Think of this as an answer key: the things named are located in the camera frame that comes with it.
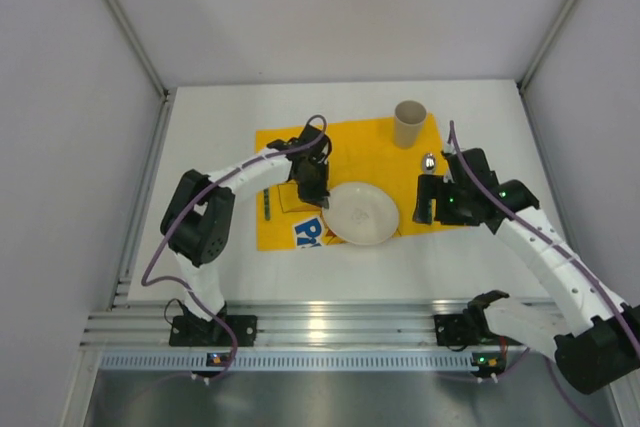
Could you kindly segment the beige paper cup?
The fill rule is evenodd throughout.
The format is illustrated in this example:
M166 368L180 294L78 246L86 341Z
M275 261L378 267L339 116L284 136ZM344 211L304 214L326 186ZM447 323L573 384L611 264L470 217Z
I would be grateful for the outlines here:
M427 118L426 108L414 100L405 100L394 109L393 141L401 149L411 148Z

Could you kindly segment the yellow cartoon placemat cloth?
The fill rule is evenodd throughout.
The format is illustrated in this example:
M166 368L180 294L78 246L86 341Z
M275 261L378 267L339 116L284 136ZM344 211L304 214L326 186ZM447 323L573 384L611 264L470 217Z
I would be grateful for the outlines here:
M394 234L406 237L448 231L439 222L431 225L412 220L421 163L427 153L436 159L436 173L446 171L441 155L443 139L435 117L429 114L416 143L400 149L393 142L391 117L332 123L327 135L332 142L329 187L345 182L365 182L379 187L396 203L400 224ZM293 182L270 189L271 220L265 221L263 194L256 196L256 246L259 251L294 250L311 246L343 244L324 222L321 209L298 199Z

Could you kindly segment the silver spoon green handle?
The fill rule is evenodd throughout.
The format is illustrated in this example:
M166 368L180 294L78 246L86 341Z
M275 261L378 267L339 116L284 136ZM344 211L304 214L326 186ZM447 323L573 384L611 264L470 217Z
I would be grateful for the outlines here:
M427 153L422 161L422 170L424 174L434 174L436 169L436 159L433 153ZM432 214L432 199L428 198L426 200L425 207L425 218L426 224L431 225L433 222L433 214Z

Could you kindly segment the cream round plate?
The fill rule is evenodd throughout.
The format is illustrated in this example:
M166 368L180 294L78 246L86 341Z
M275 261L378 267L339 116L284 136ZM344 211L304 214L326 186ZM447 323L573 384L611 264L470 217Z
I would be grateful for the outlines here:
M339 239L358 246L387 241L400 224L395 201L379 187L365 182L345 182L332 188L322 217Z

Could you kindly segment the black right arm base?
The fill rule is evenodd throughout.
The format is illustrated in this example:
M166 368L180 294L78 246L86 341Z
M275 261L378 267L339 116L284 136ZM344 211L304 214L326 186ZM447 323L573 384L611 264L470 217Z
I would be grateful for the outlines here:
M435 314L433 316L436 343L439 347L464 350L476 346L500 346L502 340L508 347L521 346L510 337L490 333L478 327L463 313Z

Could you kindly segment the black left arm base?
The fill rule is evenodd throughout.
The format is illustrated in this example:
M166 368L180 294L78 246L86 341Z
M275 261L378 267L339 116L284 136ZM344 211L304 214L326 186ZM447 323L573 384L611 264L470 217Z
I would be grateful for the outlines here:
M227 315L225 323L233 331L239 347L252 347L257 336L254 315ZM230 334L216 321L179 315L173 318L169 337L171 347L231 347Z

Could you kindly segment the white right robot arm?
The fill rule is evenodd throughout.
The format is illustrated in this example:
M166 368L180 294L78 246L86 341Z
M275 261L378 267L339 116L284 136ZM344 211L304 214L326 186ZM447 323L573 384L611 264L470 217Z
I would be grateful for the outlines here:
M550 295L563 319L492 290L463 309L460 334L440 344L468 346L512 339L554 362L583 394L639 368L639 309L604 286L554 229L537 197L519 180L500 182L479 148L446 149L445 174L422 159L413 220L417 224L486 227L511 249Z

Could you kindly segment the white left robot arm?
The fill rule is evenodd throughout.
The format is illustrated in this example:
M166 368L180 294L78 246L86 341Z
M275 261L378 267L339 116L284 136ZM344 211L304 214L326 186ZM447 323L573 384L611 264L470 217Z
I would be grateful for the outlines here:
M160 223L163 240L152 260L169 248L185 289L187 312L210 322L221 318L225 300L217 258L228 242L234 208L264 190L286 182L296 185L298 199L314 207L329 205L331 140L326 126L306 123L288 140L276 139L254 156L220 171L182 175Z

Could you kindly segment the silver fork green handle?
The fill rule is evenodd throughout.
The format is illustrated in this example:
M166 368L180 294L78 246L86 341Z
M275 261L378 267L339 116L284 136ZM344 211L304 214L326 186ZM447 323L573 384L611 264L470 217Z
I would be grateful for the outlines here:
M265 221L271 220L270 189L263 190L263 212Z

